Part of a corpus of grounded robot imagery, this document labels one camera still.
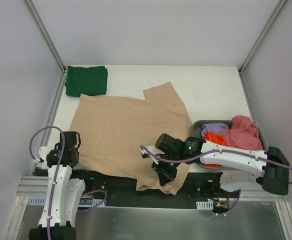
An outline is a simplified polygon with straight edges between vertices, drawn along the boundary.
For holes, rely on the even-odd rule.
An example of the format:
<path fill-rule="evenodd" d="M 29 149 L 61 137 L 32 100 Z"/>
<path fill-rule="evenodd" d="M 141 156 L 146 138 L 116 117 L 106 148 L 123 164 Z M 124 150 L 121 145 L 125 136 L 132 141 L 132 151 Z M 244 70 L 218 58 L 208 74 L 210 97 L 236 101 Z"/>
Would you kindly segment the beige t shirt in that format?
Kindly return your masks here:
<path fill-rule="evenodd" d="M 140 146 L 152 146 L 162 134 L 184 140 L 192 122 L 170 82 L 143 91 L 144 98 L 81 95 L 70 130 L 80 134 L 79 164 L 104 175 L 132 178 L 136 190 L 158 189 L 175 195 L 189 165 L 177 168 L 174 181 L 160 185 L 152 160 Z"/>

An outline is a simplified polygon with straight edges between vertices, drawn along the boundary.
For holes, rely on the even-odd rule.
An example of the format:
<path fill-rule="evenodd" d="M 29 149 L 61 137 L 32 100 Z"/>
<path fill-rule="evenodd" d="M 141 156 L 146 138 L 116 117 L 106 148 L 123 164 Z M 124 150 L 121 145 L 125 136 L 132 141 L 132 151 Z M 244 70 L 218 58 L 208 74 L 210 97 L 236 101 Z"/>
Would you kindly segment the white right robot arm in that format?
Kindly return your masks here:
<path fill-rule="evenodd" d="M 152 159 L 162 186 L 175 180 L 180 163 L 215 164 L 223 169 L 211 184 L 216 197 L 258 188 L 274 195 L 288 194 L 289 162 L 276 147 L 270 146 L 266 151 L 244 150 L 193 136 L 182 141 L 163 133 L 155 145 L 145 147 L 143 152 Z"/>

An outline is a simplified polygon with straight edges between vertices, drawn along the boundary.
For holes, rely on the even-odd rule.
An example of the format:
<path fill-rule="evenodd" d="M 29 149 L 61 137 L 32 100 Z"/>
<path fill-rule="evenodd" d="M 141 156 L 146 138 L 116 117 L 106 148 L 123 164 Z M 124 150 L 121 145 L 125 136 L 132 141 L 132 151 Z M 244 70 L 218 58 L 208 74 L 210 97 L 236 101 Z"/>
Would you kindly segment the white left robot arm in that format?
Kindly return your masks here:
<path fill-rule="evenodd" d="M 30 229 L 31 240 L 75 240 L 75 218 L 82 195 L 91 190 L 91 182 L 73 177 L 73 168 L 79 161 L 80 134 L 60 131 L 60 140 L 53 147 L 42 146 L 37 163 L 48 168 L 48 188 L 44 210 L 37 228 Z"/>

